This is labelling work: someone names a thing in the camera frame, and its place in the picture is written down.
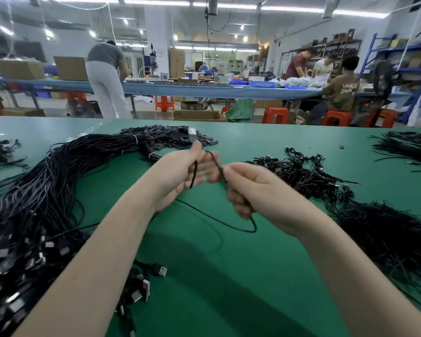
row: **green workbench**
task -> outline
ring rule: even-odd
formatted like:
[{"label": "green workbench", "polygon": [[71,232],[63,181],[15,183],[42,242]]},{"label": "green workbench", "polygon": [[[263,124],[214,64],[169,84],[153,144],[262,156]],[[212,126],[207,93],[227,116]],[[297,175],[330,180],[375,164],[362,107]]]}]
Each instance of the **green workbench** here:
[{"label": "green workbench", "polygon": [[[84,120],[90,125],[80,123]],[[18,131],[16,123],[33,131]],[[417,167],[401,159],[374,162],[381,156],[371,151],[374,140],[368,136],[379,135],[384,129],[0,118],[4,133],[13,133],[23,144],[16,154],[39,159],[50,144],[89,127],[94,126],[90,130],[93,133],[111,134],[122,128],[154,124],[190,125],[214,137],[219,143],[212,148],[219,151],[224,164],[266,155],[285,158],[285,147],[307,156],[322,154],[326,157],[325,172],[360,183],[351,186],[357,201],[387,200],[397,209],[421,216],[421,173],[410,172]],[[45,140],[32,139],[32,145],[27,146],[28,135],[44,136]],[[115,158],[106,170],[80,180],[78,198],[86,208],[84,225],[100,221],[149,168],[140,157],[127,154]],[[180,198],[224,222],[251,228],[249,221],[233,211],[221,184],[193,188]],[[312,201],[324,209],[320,200]],[[184,204],[173,203],[152,221],[137,257],[143,262],[161,263],[168,272],[166,277],[150,279],[149,302],[137,302],[131,308],[141,336],[348,336],[335,304],[298,240],[257,214],[253,218],[258,232],[248,234],[220,225]],[[112,319],[107,336],[120,335],[117,320]]]}]

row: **hand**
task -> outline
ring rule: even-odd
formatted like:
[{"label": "hand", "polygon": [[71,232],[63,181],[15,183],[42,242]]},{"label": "hand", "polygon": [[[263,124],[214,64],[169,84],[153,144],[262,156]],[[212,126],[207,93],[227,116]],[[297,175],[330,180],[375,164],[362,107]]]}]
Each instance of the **hand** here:
[{"label": "hand", "polygon": [[[218,152],[212,152],[220,164]],[[202,149],[200,141],[195,141],[190,149],[174,151],[158,160],[136,184],[149,187],[153,192],[154,208],[160,212],[171,204],[183,191],[190,188],[197,161],[196,177],[193,187],[206,180],[219,178],[219,170],[211,154]]]},{"label": "hand", "polygon": [[253,212],[258,212],[281,231],[298,237],[329,219],[264,167],[232,163],[223,166],[223,174],[229,184],[228,200],[240,217],[246,220]]}]

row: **white shirt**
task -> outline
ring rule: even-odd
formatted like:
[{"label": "white shirt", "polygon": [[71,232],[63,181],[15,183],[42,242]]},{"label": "white shirt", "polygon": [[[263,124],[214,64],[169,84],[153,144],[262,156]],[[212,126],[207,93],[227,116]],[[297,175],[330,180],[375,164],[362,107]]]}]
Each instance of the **white shirt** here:
[{"label": "white shirt", "polygon": [[324,58],[317,61],[315,63],[315,66],[313,67],[314,70],[318,71],[318,75],[330,73],[332,72],[333,68],[334,68],[334,64],[326,65],[324,62]]}]

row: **green bag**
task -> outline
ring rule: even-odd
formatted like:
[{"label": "green bag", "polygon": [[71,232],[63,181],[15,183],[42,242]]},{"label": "green bag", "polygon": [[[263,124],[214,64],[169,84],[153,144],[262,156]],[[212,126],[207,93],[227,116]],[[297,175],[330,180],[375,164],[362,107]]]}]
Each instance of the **green bag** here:
[{"label": "green bag", "polygon": [[251,122],[254,115],[253,103],[254,102],[251,98],[239,99],[234,106],[225,113],[228,122]]}]

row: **brown shirt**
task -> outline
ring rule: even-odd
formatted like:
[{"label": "brown shirt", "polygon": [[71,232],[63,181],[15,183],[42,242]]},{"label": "brown shirt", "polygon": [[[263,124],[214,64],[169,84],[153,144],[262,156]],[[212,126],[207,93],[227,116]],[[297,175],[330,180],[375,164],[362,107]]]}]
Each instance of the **brown shirt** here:
[{"label": "brown shirt", "polygon": [[299,78],[298,73],[296,72],[297,67],[301,67],[304,73],[307,71],[307,62],[308,59],[303,57],[302,53],[298,53],[295,55],[289,63],[287,67],[286,73],[282,77],[282,79],[287,80],[290,77]]},{"label": "brown shirt", "polygon": [[335,77],[321,93],[329,96],[327,105],[331,109],[349,112],[354,104],[352,94],[359,89],[359,85],[360,81],[357,75],[343,74]]}]

